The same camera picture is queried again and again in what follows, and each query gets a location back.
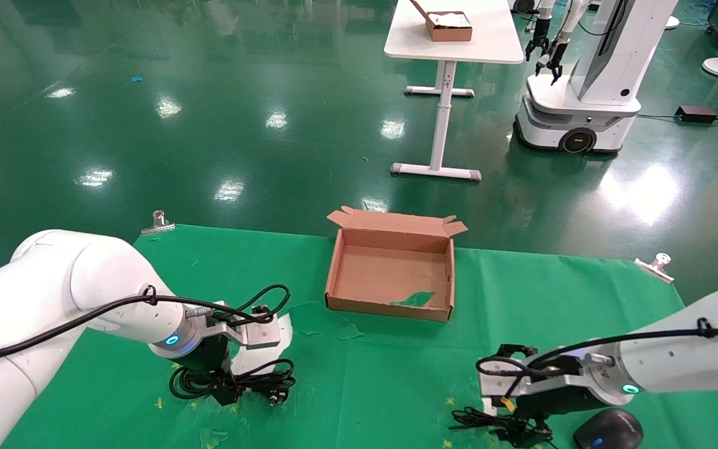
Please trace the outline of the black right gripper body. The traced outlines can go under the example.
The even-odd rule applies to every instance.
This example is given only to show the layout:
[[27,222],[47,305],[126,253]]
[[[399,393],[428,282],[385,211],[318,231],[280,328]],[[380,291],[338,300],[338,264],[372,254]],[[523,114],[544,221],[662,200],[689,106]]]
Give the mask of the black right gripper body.
[[560,389],[521,395],[515,402],[517,418],[547,418],[596,409],[596,397],[586,387],[564,386]]

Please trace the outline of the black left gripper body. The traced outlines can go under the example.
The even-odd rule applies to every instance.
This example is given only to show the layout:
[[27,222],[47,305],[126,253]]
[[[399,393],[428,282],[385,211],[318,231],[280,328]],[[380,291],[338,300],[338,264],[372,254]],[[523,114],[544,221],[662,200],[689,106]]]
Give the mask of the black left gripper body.
[[174,362],[180,366],[172,374],[172,379],[177,384],[234,383],[230,365],[230,341],[227,336],[208,336],[188,355]]

